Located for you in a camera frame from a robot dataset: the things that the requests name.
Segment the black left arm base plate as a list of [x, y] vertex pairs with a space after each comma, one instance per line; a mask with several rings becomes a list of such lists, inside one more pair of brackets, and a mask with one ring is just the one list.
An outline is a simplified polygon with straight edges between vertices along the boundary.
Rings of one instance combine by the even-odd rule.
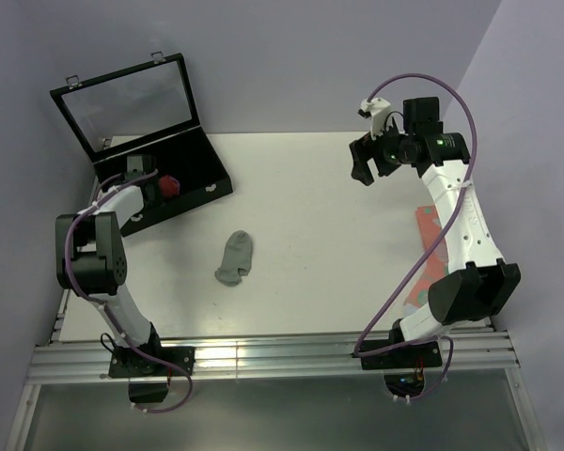
[[[165, 347], [160, 350], [158, 358], [178, 366], [188, 375], [192, 375], [195, 351], [194, 347]], [[182, 375], [183, 373], [179, 369], [172, 369], [166, 365], [152, 362], [128, 348], [119, 348], [115, 351], [108, 370], [108, 377], [111, 379], [181, 377]]]

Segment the maroon sock with orange cuff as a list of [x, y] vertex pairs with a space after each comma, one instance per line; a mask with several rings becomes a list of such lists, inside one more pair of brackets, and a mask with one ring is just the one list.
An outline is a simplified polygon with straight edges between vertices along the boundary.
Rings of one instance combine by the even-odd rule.
[[169, 175], [160, 177], [158, 186], [163, 198], [170, 199], [180, 195], [180, 182]]

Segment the black display case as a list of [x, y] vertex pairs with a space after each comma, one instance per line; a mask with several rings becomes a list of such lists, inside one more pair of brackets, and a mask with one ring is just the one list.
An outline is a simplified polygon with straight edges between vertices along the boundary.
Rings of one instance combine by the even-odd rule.
[[124, 236], [232, 194], [230, 175], [199, 119], [182, 54], [155, 53], [149, 62], [80, 80], [71, 76], [50, 96], [99, 180], [126, 169], [130, 155], [156, 158], [158, 177], [180, 182], [180, 195], [143, 208]]

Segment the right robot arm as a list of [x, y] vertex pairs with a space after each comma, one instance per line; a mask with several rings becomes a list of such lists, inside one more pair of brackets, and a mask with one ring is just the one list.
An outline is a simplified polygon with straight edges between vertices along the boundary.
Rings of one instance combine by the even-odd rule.
[[369, 186], [403, 165], [417, 172], [428, 190], [441, 227], [425, 252], [446, 246], [448, 273], [432, 283], [426, 304], [401, 319], [399, 336], [388, 343], [396, 365], [410, 365], [420, 354], [419, 342], [438, 336], [456, 323], [497, 315], [521, 280], [520, 268], [508, 263], [484, 219], [472, 169], [474, 149], [458, 132], [445, 132], [436, 97], [403, 103], [403, 125], [397, 126], [392, 105], [364, 100], [359, 114], [370, 130], [350, 144], [353, 179]]

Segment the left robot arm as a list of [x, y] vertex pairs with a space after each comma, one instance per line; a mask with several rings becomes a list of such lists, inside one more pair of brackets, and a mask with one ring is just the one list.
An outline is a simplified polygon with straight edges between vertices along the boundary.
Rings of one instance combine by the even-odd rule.
[[152, 323], [126, 287], [121, 227], [156, 199], [158, 169], [149, 155], [129, 156], [126, 170], [100, 182], [89, 206], [55, 220], [56, 277], [61, 287], [90, 304], [111, 330], [103, 334], [113, 361], [153, 375], [165, 353]]

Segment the grey-green ankle sock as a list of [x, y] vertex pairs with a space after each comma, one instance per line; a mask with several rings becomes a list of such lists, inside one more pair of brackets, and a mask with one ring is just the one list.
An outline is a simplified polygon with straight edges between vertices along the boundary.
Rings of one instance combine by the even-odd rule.
[[252, 269], [253, 240], [243, 231], [235, 231], [227, 240], [222, 262], [214, 276], [226, 287], [238, 286]]

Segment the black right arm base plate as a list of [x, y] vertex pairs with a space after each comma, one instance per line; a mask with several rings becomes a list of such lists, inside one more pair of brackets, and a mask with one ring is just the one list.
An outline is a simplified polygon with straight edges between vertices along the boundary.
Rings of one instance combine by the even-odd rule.
[[436, 342], [410, 345], [379, 355], [361, 357], [362, 370], [425, 369], [440, 367], [443, 359]]

